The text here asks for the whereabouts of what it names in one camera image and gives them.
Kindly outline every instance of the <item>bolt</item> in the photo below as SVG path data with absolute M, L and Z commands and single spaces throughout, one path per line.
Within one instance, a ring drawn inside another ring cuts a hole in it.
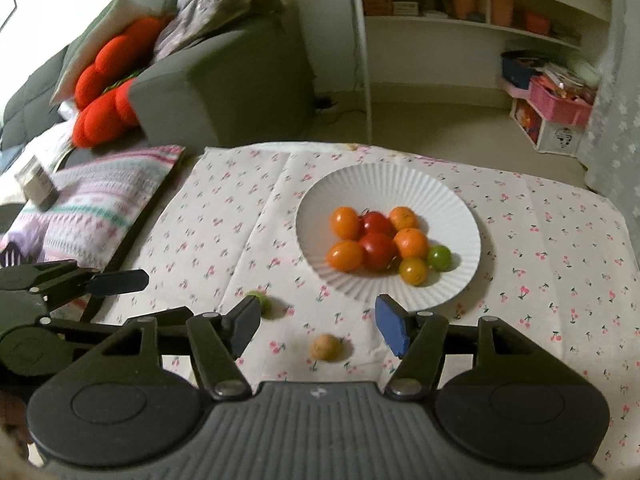
M 394 379 L 387 388 L 398 397 L 415 397 L 422 393 L 422 385 L 416 379 Z
M 241 397 L 247 393 L 246 383 L 238 379 L 229 379 L 226 381 L 220 381 L 213 388 L 213 392 L 217 397 L 224 400 L 228 397 Z

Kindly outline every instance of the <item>green ball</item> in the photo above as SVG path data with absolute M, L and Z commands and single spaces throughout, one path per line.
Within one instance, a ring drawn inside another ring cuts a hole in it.
M 267 297 L 264 292 L 260 292 L 259 290 L 251 290 L 245 294 L 245 296 L 255 296 L 258 298 L 258 302 L 260 302 L 260 311 L 264 316 L 271 309 L 271 300 Z
M 451 251 L 444 245 L 436 245 L 429 249 L 427 263 L 435 270 L 444 272 L 451 266 Z

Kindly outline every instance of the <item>red cushion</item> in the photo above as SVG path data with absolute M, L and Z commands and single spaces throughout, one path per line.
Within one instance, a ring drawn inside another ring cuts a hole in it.
M 91 145 L 87 142 L 84 136 L 84 118 L 86 117 L 87 109 L 82 110 L 80 115 L 76 119 L 74 124 L 74 132 L 71 135 L 71 140 L 76 148 L 90 148 Z
M 136 79 L 129 79 L 125 81 L 122 85 L 116 88 L 116 111 L 118 115 L 122 119 L 122 121 L 129 127 L 135 128 L 140 125 L 140 121 L 138 120 L 138 116 L 135 111 L 131 107 L 129 103 L 129 95 L 127 92 L 129 91 L 129 87 L 133 84 Z
M 127 125 L 116 112 L 116 89 L 98 97 L 86 110 L 84 137 L 96 146 L 116 139 L 127 131 Z
M 95 57 L 96 70 L 116 82 L 142 61 L 148 61 L 164 21 L 149 16 L 129 25 L 107 43 Z
M 92 63 L 84 72 L 81 73 L 78 82 L 76 83 L 76 92 L 74 96 L 76 98 L 76 106 L 79 110 L 84 110 L 88 105 L 95 101 L 104 89 L 115 81 L 110 81 L 98 72 L 96 72 L 95 65 Z
M 121 34 L 107 43 L 95 57 L 95 69 L 115 83 L 132 72 L 138 58 L 138 47 L 132 36 Z

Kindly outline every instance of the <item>paper plate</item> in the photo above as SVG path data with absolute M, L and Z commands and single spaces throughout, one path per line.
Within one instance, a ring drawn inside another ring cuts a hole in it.
M 388 214 L 410 207 L 420 218 L 431 244 L 446 245 L 454 255 L 449 272 L 432 272 L 423 286 L 409 286 L 400 276 L 360 270 L 346 274 L 324 258 L 338 241 L 330 218 L 340 206 Z M 360 164 L 334 171 L 316 182 L 303 197 L 296 215 L 296 235 L 303 256 L 329 286 L 373 307 L 379 294 L 389 294 L 407 310 L 437 306 L 455 297 L 471 281 L 480 261 L 480 233 L 464 202 L 447 186 L 407 166 Z

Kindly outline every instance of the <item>table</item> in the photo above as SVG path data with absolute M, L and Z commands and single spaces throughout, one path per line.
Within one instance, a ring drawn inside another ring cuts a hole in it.
M 461 324 L 499 316 L 587 377 L 606 395 L 611 414 L 596 464 L 608 474 L 621 470 L 617 478 L 634 478 L 640 466 L 640 272 L 625 221 L 607 199 L 532 176 L 382 148 L 287 149 L 208 151 L 129 255 L 126 267 L 147 270 L 149 286 L 107 302 L 98 319 L 122 323 L 181 305 L 197 314 L 224 313 L 246 292 L 264 290 L 276 319 L 263 320 L 237 361 L 253 386 L 263 380 L 382 386 L 398 360 L 376 329 L 373 305 L 319 279 L 302 257 L 294 221 L 304 193 L 328 172 L 362 162 L 407 164 L 459 195 L 481 232 L 478 272 L 436 311 Z M 350 356 L 337 364 L 313 361 L 308 346 L 319 333 L 343 338 Z M 166 366 L 190 375 L 183 356 L 170 356 Z

